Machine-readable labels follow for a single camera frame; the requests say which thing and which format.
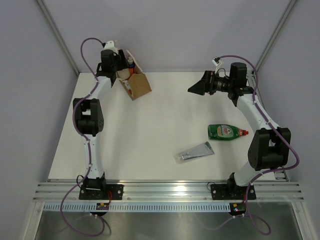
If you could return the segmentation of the orange blue pump bottle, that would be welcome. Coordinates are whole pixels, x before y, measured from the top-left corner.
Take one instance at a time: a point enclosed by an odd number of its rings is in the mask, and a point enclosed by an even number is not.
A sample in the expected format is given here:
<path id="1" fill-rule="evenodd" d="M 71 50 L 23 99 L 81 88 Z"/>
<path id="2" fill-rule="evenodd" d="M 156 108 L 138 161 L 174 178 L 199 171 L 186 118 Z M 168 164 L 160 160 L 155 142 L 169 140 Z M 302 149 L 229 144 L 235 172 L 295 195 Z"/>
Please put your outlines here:
<path id="1" fill-rule="evenodd" d="M 136 64 L 131 56 L 128 57 L 127 64 L 128 64 L 128 69 L 129 69 L 130 75 L 134 74 Z"/>

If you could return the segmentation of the beige pump bottle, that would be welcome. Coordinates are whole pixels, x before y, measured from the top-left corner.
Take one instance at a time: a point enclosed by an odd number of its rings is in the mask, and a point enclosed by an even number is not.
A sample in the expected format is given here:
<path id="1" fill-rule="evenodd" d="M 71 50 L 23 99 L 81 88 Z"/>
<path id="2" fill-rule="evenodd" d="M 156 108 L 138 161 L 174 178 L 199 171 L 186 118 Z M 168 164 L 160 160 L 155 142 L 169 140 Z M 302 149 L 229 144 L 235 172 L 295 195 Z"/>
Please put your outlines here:
<path id="1" fill-rule="evenodd" d="M 117 71 L 117 76 L 120 79 L 127 80 L 128 78 L 130 78 L 131 74 L 130 74 L 129 69 L 125 68 L 123 70 Z"/>

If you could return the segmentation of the green dish soap bottle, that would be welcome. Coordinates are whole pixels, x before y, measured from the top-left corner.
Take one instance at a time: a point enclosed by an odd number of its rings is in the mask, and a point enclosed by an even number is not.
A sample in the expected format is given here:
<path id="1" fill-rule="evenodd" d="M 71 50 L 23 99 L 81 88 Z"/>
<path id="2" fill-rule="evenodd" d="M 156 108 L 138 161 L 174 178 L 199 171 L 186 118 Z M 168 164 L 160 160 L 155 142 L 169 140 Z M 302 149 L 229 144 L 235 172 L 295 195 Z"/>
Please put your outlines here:
<path id="1" fill-rule="evenodd" d="M 208 138 L 217 141 L 232 141 L 247 136 L 247 130 L 229 124 L 210 124 L 207 127 Z"/>

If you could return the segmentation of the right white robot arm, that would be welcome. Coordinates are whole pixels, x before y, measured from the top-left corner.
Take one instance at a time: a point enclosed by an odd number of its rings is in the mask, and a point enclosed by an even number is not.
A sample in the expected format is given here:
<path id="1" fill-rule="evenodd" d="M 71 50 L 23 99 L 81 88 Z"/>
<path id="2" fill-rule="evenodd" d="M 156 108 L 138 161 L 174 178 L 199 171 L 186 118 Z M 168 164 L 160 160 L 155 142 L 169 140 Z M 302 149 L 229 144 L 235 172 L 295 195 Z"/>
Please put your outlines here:
<path id="1" fill-rule="evenodd" d="M 254 200 L 253 183 L 265 174 L 274 173 L 288 162 L 291 132 L 281 128 L 263 109 L 256 90 L 247 85 L 249 62 L 233 62 L 229 75 L 220 76 L 221 59 L 213 60 L 216 69 L 206 70 L 187 91 L 197 95 L 227 93 L 233 105 L 248 121 L 254 136 L 247 152 L 247 163 L 233 172 L 225 184 L 211 184 L 213 200 Z"/>

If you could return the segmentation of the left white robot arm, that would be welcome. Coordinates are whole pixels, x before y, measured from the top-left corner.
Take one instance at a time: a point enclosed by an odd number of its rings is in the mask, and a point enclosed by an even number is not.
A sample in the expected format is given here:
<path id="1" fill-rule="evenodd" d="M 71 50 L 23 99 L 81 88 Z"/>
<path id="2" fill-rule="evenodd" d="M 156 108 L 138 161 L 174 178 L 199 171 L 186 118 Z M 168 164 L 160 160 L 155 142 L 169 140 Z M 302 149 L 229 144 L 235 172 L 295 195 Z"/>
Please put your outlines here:
<path id="1" fill-rule="evenodd" d="M 72 122 L 81 136 L 87 160 L 86 174 L 78 184 L 80 200 L 106 200 L 113 198 L 117 189 L 107 184 L 103 170 L 100 137 L 105 120 L 100 98 L 110 90 L 116 79 L 117 72 L 128 67 L 124 51 L 104 49 L 101 51 L 101 62 L 97 72 L 93 74 L 94 85 L 90 92 L 82 98 L 74 98 Z"/>

